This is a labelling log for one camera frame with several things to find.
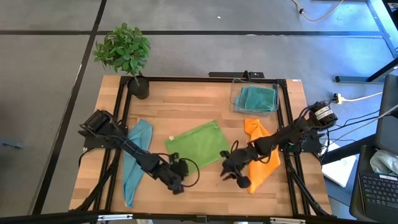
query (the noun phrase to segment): potted plant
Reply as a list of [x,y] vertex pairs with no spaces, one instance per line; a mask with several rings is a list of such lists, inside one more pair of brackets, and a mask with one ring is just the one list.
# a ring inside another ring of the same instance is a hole
[[103,44],[96,42],[95,46],[95,62],[101,62],[104,69],[109,66],[115,72],[130,73],[134,77],[127,84],[130,94],[142,100],[149,96],[149,80],[142,75],[140,68],[147,63],[150,43],[138,27],[132,30],[123,23],[106,34]]

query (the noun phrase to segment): gray floor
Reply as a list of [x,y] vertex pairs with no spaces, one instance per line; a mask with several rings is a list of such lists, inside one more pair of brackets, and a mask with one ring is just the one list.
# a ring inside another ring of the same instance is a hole
[[[100,2],[3,0],[0,30],[91,30]],[[380,0],[373,3],[380,17],[387,21]],[[336,2],[301,0],[300,4],[310,17],[318,17]],[[330,17],[312,23],[297,14],[290,0],[108,1],[99,29],[111,30],[122,22],[143,30],[377,31],[364,2],[345,2]],[[388,30],[394,42],[396,31]],[[393,59],[380,37],[148,38],[152,56],[144,75],[206,76],[210,71],[262,71],[269,78],[301,79],[308,104],[327,99],[333,93],[356,98],[382,91],[382,85],[337,84],[333,77],[368,76]],[[26,145],[22,151],[0,146],[0,217],[30,212],[87,40],[85,35],[0,35],[0,137]],[[77,134],[78,124],[92,113],[102,76],[112,73],[90,58],[44,205],[45,213],[68,209],[83,144],[83,138]],[[376,111],[380,100],[376,96],[332,107],[341,124],[348,118]],[[345,139],[360,139],[375,129],[375,124],[369,125]],[[337,138],[346,131],[336,131],[331,137]],[[331,204],[335,215],[346,217],[347,208],[336,201],[331,200]]]

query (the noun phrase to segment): laptop keyboard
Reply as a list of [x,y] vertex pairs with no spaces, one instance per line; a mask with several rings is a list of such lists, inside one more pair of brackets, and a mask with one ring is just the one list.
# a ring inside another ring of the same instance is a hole
[[360,173],[364,202],[398,209],[398,178]]

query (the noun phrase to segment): black plant pot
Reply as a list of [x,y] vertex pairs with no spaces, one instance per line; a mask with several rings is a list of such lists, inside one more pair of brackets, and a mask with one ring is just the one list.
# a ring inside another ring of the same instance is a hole
[[130,79],[127,83],[127,89],[130,94],[136,96],[138,99],[146,99],[149,96],[149,80],[142,75],[138,75],[136,78],[137,80],[135,78]]

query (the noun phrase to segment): keyboard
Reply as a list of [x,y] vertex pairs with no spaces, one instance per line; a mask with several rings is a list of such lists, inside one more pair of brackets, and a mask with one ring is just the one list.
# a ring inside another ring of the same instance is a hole
[[359,173],[364,213],[383,223],[396,223],[398,178],[391,175]]

